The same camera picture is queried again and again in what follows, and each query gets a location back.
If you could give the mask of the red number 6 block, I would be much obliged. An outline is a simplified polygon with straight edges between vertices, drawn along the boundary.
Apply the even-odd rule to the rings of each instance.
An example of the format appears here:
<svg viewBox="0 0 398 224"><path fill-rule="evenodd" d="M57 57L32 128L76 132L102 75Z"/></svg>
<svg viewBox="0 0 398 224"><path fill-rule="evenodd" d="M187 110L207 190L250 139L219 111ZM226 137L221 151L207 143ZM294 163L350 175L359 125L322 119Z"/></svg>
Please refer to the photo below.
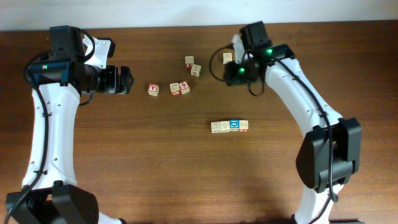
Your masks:
<svg viewBox="0 0 398 224"><path fill-rule="evenodd" d="M190 86L187 83L187 81L183 81L183 82L179 83L178 85L179 85L181 94L184 95L190 91Z"/></svg>

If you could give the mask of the green sided wooden block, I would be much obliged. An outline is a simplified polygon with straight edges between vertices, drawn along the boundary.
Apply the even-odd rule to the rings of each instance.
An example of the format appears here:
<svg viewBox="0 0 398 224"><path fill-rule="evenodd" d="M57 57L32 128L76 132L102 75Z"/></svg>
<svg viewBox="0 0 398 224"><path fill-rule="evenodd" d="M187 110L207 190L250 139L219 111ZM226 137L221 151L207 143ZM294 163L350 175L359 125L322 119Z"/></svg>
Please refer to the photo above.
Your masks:
<svg viewBox="0 0 398 224"><path fill-rule="evenodd" d="M220 126L221 126L221 132L222 133L228 133L231 131L231 127L230 127L230 122L229 121L221 121L220 122Z"/></svg>

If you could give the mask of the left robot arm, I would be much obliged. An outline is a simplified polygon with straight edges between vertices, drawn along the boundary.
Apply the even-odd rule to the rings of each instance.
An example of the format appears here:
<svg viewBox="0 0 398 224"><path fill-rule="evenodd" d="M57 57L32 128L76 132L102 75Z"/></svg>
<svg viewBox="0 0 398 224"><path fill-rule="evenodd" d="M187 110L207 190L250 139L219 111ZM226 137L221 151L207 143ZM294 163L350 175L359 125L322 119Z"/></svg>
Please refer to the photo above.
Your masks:
<svg viewBox="0 0 398 224"><path fill-rule="evenodd" d="M73 166L76 112L82 95L126 95L129 67L108 65L115 43L72 27L50 28L51 48L33 57L23 76L32 87L34 130L22 188L6 196L5 221L18 223L121 223L103 214L96 197L77 186Z"/></svg>

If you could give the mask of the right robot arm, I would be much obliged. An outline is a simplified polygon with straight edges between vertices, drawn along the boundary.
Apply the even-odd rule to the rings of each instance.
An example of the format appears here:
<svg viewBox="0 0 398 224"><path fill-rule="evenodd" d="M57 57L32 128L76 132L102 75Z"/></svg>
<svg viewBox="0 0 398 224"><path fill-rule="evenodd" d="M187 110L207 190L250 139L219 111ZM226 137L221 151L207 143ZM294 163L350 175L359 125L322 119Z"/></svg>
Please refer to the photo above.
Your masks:
<svg viewBox="0 0 398 224"><path fill-rule="evenodd" d="M289 223L329 223L338 193L359 170L360 123L345 119L321 97L292 49L274 45L263 22L242 27L228 48L236 60L225 65L222 82L229 86L260 82L273 89L302 133L295 165L303 195Z"/></svg>

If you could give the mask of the number 1 wooden block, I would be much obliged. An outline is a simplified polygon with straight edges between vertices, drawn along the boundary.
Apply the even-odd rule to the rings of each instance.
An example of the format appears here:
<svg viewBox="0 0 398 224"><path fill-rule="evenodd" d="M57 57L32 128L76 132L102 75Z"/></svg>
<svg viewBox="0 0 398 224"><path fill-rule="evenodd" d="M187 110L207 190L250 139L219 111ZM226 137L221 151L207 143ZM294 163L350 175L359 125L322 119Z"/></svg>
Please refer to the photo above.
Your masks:
<svg viewBox="0 0 398 224"><path fill-rule="evenodd" d="M221 132L221 122L220 121L215 121L211 122L211 133L220 133Z"/></svg>

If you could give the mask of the red sided block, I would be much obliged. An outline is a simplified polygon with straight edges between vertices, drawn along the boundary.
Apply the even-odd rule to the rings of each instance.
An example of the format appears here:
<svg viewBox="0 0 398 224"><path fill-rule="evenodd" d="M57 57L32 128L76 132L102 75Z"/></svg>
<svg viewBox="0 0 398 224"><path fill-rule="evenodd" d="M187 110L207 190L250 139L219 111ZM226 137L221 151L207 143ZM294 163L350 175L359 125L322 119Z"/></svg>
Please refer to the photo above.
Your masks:
<svg viewBox="0 0 398 224"><path fill-rule="evenodd" d="M248 120L239 120L239 132L248 132L249 130L249 121Z"/></svg>

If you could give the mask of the blue letter D block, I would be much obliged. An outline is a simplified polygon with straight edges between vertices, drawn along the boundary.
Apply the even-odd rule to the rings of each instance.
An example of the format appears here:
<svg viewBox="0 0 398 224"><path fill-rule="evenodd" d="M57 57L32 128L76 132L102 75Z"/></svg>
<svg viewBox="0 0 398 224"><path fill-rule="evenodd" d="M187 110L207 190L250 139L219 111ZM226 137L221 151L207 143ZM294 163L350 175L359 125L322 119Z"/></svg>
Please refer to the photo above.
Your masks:
<svg viewBox="0 0 398 224"><path fill-rule="evenodd" d="M230 131L231 132L239 131L239 125L240 125L240 122L238 119L231 119L229 121Z"/></svg>

